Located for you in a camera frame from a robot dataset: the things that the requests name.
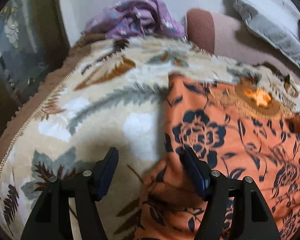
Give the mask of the beige leaf-print blanket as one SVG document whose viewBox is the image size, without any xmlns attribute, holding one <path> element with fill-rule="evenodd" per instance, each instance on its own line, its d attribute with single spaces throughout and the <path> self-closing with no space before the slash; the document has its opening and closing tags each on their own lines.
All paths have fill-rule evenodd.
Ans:
<svg viewBox="0 0 300 240">
<path fill-rule="evenodd" d="M 0 138 L 0 228 L 20 239 L 52 177 L 77 177 L 111 147 L 119 163 L 97 205 L 109 239 L 135 239 L 145 177 L 166 155 L 169 76 L 201 83 L 249 81 L 300 114 L 300 82 L 268 66 L 208 54 L 169 38 L 99 40 L 72 48 Z"/>
</svg>

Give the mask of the dark wooden glass door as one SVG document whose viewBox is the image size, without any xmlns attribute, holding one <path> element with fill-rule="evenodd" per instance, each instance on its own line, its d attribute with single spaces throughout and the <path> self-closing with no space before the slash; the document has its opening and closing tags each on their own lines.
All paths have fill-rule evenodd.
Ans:
<svg viewBox="0 0 300 240">
<path fill-rule="evenodd" d="M 8 0 L 0 6 L 0 137 L 68 50 L 59 0 Z"/>
</svg>

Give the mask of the grey pillow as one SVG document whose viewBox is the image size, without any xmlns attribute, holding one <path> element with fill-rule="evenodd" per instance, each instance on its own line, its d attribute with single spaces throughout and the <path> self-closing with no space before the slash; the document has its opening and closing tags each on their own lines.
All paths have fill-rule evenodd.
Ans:
<svg viewBox="0 0 300 240">
<path fill-rule="evenodd" d="M 279 50 L 300 69 L 300 40 L 285 26 L 268 18 L 247 0 L 231 0 L 246 28 Z"/>
</svg>

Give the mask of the pink and maroon bolster pillow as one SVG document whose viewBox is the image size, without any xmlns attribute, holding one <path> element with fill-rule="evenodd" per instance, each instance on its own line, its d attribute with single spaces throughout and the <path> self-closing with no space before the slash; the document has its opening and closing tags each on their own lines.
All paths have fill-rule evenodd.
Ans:
<svg viewBox="0 0 300 240">
<path fill-rule="evenodd" d="M 284 76 L 300 81 L 300 69 L 266 41 L 249 33 L 231 16 L 194 8 L 186 13 L 188 39 L 199 48 L 253 66 L 271 64 Z"/>
</svg>

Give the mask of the orange floral garment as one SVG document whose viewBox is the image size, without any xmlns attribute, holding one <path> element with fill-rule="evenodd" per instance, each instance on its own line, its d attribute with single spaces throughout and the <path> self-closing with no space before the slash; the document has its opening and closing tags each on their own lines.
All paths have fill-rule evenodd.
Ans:
<svg viewBox="0 0 300 240">
<path fill-rule="evenodd" d="M 249 81 L 201 83 L 173 73 L 166 99 L 166 155 L 145 177 L 135 239 L 193 239 L 206 202 L 179 156 L 185 148 L 231 179 L 250 176 L 282 239 L 300 235 L 300 114 Z"/>
</svg>

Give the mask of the purple floral cloth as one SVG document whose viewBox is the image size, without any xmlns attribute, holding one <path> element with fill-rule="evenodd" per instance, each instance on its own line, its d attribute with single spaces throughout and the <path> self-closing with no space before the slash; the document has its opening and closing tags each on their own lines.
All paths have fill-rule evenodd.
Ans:
<svg viewBox="0 0 300 240">
<path fill-rule="evenodd" d="M 171 17 L 162 0 L 120 0 L 92 17 L 86 32 L 103 33 L 106 38 L 159 35 L 170 38 L 186 36 L 184 26 Z"/>
</svg>

